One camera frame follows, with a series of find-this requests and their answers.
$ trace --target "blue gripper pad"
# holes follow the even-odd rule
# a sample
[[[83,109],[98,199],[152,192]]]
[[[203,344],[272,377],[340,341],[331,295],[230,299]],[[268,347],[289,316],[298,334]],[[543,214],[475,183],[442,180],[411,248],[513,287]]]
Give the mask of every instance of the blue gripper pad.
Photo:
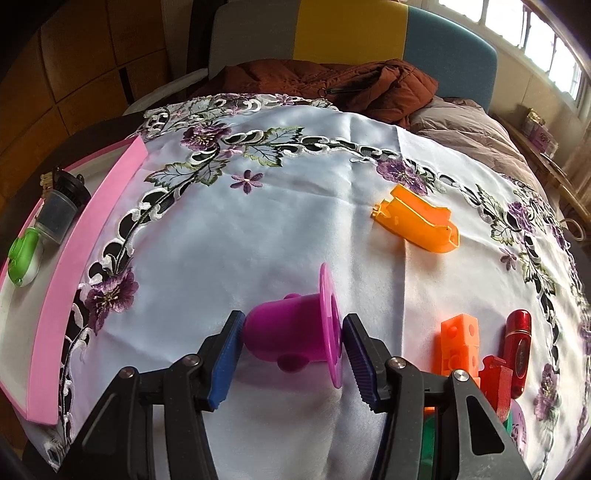
[[[390,391],[385,363],[390,359],[381,340],[369,337],[359,317],[351,313],[343,320],[343,344],[361,399],[372,411],[386,411]]]
[[[234,370],[242,352],[242,326],[245,318],[242,312],[234,310],[222,331],[208,337],[203,343],[202,348],[206,350],[203,375],[208,377],[203,380],[209,385],[207,403],[210,411],[217,409],[228,396]]]

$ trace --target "windowsill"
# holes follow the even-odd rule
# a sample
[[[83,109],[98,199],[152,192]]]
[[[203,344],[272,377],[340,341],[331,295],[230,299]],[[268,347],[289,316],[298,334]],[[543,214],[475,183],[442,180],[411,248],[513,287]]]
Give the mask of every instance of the windowsill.
[[[514,60],[521,63],[532,74],[536,75],[542,82],[549,85],[553,89],[554,93],[557,96],[559,96],[562,99],[562,101],[571,109],[573,114],[577,116],[579,115],[579,107],[577,105],[577,102],[573,100],[573,98],[568,93],[559,90],[556,84],[552,82],[552,80],[550,80],[546,72],[539,68],[528,57],[526,57],[522,50],[507,42],[499,34],[493,32],[490,28],[487,28],[484,25],[479,25],[478,23],[473,22],[465,15],[459,14],[451,10],[450,8],[444,7],[443,5],[432,4],[430,2],[428,10],[432,13],[435,13],[441,17],[447,18],[448,20],[455,22],[461,25],[462,27],[467,28],[471,32],[475,33],[476,35],[490,43],[497,51],[503,52],[509,55]]]

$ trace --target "green plastic object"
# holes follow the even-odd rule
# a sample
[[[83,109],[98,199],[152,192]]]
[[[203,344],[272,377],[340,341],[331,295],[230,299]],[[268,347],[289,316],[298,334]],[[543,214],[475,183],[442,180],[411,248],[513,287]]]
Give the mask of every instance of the green plastic object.
[[[511,435],[513,414],[503,423],[505,430]],[[421,446],[421,465],[418,468],[418,480],[431,480],[433,472],[433,455],[435,452],[435,414],[431,413],[423,420],[423,444]]]
[[[511,410],[509,410],[509,416],[507,417],[503,425],[505,426],[505,430],[507,431],[507,433],[511,435],[511,430],[513,430],[513,413],[511,412]]]
[[[38,245],[40,247],[39,232],[34,228],[27,228],[25,234],[12,243],[8,251],[8,277],[17,287],[30,283],[39,271]]]

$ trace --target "green lid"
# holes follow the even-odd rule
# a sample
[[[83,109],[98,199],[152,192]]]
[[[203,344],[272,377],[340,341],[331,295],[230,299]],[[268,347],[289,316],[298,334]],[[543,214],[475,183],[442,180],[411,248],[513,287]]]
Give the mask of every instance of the green lid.
[[[513,428],[513,413],[503,423],[507,433],[511,435]],[[421,463],[418,469],[418,480],[431,480],[433,473],[433,455],[435,453],[435,414],[431,413],[423,420],[423,443],[421,445]]]
[[[503,424],[503,426],[505,427],[505,430],[507,431],[507,433],[509,435],[511,435],[511,431],[513,430],[513,412],[511,410],[509,410],[509,416],[505,420],[505,423]]]
[[[27,273],[33,254],[39,241],[39,233],[34,228],[27,228],[22,237],[17,238],[8,251],[8,276],[17,287]]]

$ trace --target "magenta plastic toy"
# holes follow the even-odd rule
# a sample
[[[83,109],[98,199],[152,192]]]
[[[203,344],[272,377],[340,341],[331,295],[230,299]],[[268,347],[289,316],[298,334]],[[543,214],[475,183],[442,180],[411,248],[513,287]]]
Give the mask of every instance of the magenta plastic toy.
[[[277,362],[284,372],[299,372],[310,362],[327,362],[340,388],[340,315],[328,265],[320,266],[320,291],[290,293],[283,300],[254,307],[246,316],[242,340],[260,360]]]

